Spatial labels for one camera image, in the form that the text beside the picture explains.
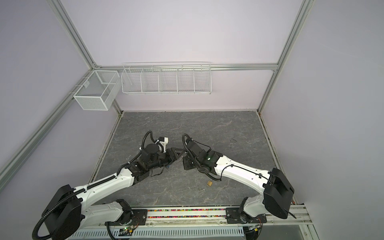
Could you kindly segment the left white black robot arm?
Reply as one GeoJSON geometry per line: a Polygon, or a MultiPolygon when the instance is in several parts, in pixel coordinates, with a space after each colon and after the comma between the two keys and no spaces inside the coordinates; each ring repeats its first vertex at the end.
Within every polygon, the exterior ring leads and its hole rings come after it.
{"type": "Polygon", "coordinates": [[[146,145],[146,138],[152,136],[152,131],[145,134],[139,153],[131,161],[121,165],[116,173],[87,185],[75,188],[65,185],[59,188],[35,225],[32,238],[64,240],[95,218],[107,222],[128,223],[133,214],[130,206],[123,200],[116,201],[116,206],[111,210],[92,210],[91,206],[121,189],[138,184],[152,176],[154,169],[164,169],[185,153],[184,149],[168,149],[166,137],[152,140],[151,144],[146,145]]]}

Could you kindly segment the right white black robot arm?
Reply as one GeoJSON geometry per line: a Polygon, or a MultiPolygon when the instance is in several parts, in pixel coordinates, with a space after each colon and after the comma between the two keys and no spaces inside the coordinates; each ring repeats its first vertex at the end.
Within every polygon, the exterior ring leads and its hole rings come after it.
{"type": "Polygon", "coordinates": [[[186,170],[197,169],[214,181],[229,178],[258,193],[255,197],[243,199],[239,207],[241,216],[253,219],[269,213],[280,219],[287,219],[288,216],[295,218],[290,212],[295,190],[281,170],[252,168],[211,148],[204,150],[201,143],[194,141],[187,134],[182,135],[182,143],[186,152],[186,170]]]}

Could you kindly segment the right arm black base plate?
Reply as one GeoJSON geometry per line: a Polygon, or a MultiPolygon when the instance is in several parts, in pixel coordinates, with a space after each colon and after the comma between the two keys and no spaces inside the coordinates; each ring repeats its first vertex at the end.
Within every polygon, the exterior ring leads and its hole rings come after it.
{"type": "Polygon", "coordinates": [[[250,217],[246,213],[240,212],[240,208],[226,208],[225,211],[228,224],[265,224],[267,222],[265,214],[250,217]]]}

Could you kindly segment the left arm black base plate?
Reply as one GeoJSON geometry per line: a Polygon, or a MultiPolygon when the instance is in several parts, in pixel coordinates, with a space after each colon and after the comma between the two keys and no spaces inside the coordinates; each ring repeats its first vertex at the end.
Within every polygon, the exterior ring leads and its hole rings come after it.
{"type": "Polygon", "coordinates": [[[123,214],[114,222],[109,222],[110,226],[143,226],[146,224],[148,215],[147,209],[133,209],[123,214]]]}

